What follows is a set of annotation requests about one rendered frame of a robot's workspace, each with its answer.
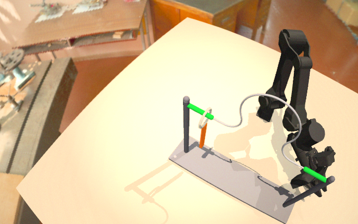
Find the white ring with orange handle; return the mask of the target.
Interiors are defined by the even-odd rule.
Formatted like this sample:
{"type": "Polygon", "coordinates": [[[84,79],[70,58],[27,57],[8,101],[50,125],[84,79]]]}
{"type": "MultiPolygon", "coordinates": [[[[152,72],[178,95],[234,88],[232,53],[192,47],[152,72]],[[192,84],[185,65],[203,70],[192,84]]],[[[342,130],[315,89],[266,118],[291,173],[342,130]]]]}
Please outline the white ring with orange handle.
{"type": "Polygon", "coordinates": [[[206,134],[206,128],[207,128],[207,122],[208,122],[208,118],[206,118],[204,124],[202,125],[202,122],[207,114],[207,112],[209,111],[209,114],[211,114],[212,112],[212,108],[207,108],[205,113],[203,114],[200,122],[199,122],[199,128],[201,129],[201,134],[200,134],[200,143],[199,143],[199,147],[202,148],[204,146],[204,141],[205,141],[205,134],[206,134]],[[201,126],[202,125],[202,126],[201,126]]]}

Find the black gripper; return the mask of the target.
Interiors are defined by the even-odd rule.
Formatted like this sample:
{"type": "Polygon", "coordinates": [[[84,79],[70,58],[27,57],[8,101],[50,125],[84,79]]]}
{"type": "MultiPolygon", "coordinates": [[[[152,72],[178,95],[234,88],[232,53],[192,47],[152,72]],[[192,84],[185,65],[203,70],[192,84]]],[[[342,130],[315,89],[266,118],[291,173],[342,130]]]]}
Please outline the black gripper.
{"type": "MultiPolygon", "coordinates": [[[[299,161],[300,165],[303,167],[308,167],[312,170],[311,165],[310,165],[310,153],[312,153],[313,155],[315,154],[314,150],[316,148],[312,148],[308,147],[306,150],[296,154],[297,158],[295,159],[295,161],[299,161]]],[[[320,175],[326,177],[326,170],[328,167],[325,166],[318,166],[317,169],[315,169],[314,171],[316,173],[319,173],[320,175]]],[[[293,189],[301,187],[301,186],[305,186],[306,188],[310,189],[313,186],[317,185],[318,183],[320,183],[321,181],[311,175],[309,175],[308,173],[304,172],[303,169],[300,170],[301,174],[295,176],[292,180],[291,180],[291,186],[293,189]]],[[[322,190],[324,192],[327,191],[327,186],[322,188],[322,190]]],[[[317,195],[318,197],[322,197],[322,193],[321,190],[317,191],[314,193],[315,195],[317,195]]]]}

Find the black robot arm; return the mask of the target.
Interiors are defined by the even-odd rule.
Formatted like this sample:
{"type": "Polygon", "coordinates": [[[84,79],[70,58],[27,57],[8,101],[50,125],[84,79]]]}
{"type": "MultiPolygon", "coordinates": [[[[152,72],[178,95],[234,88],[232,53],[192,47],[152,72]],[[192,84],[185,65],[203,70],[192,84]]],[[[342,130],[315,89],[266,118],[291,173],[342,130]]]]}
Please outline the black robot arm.
{"type": "MultiPolygon", "coordinates": [[[[312,59],[310,57],[310,44],[306,35],[302,30],[283,29],[279,34],[279,48],[281,56],[276,70],[273,85],[265,94],[278,97],[279,99],[287,101],[285,96],[285,88],[290,77],[292,68],[294,67],[294,76],[291,92],[290,106],[296,111],[301,121],[301,133],[299,137],[290,143],[295,154],[298,154],[308,147],[321,142],[325,137],[325,130],[316,118],[308,119],[305,109],[306,96],[309,84],[310,69],[312,68],[312,59]],[[299,56],[304,52],[304,56],[299,56]]],[[[258,99],[260,107],[256,116],[270,122],[272,114],[275,109],[285,107],[281,101],[267,96],[259,96],[258,99]]],[[[287,107],[283,116],[283,127],[291,133],[287,135],[289,142],[299,133],[299,121],[295,113],[287,107]],[[293,133],[293,131],[297,131],[293,133]]],[[[317,169],[318,166],[331,166],[335,162],[335,152],[331,146],[327,146],[324,151],[318,152],[314,150],[315,154],[310,153],[310,165],[312,170],[317,169]]]]}

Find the grey and green bent wire on two posts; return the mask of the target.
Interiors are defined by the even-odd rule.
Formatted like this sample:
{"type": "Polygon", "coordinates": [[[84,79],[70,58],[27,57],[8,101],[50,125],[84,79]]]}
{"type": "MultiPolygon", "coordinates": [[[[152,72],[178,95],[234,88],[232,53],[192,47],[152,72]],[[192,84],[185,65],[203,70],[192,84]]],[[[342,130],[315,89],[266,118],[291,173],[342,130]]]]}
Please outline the grey and green bent wire on two posts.
{"type": "Polygon", "coordinates": [[[286,142],[282,146],[282,154],[291,163],[301,167],[304,172],[319,179],[321,182],[300,195],[296,195],[276,183],[264,178],[241,164],[229,159],[223,154],[204,145],[199,147],[199,141],[189,136],[189,111],[190,109],[203,115],[204,110],[190,103],[190,98],[183,98],[183,136],[177,148],[169,159],[184,168],[186,171],[206,181],[210,185],[222,190],[243,203],[258,211],[286,224],[296,202],[321,190],[335,181],[334,176],[328,178],[316,173],[308,167],[303,167],[293,162],[284,154],[283,148],[295,141],[301,133],[301,121],[296,111],[284,100],[278,97],[259,93],[247,96],[242,100],[239,108],[241,121],[238,125],[228,125],[218,121],[213,115],[207,113],[206,118],[215,120],[228,127],[238,127],[242,124],[242,106],[245,100],[253,96],[272,97],[286,104],[296,115],[299,121],[299,133],[295,139],[286,142]]]}

